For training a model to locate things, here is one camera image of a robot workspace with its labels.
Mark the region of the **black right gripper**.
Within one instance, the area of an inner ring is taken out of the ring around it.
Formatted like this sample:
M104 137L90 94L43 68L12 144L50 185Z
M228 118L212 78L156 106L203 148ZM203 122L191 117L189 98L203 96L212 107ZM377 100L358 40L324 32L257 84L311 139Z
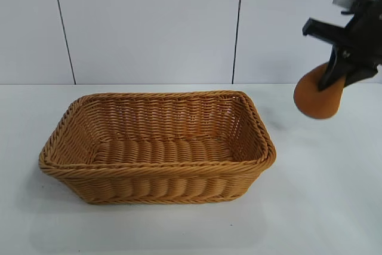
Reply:
M332 47L329 61L316 67L324 72L318 90L323 91L346 77L344 87L377 74L381 65L381 0L333 0L351 19L337 26L309 18L303 26L303 35L311 36Z

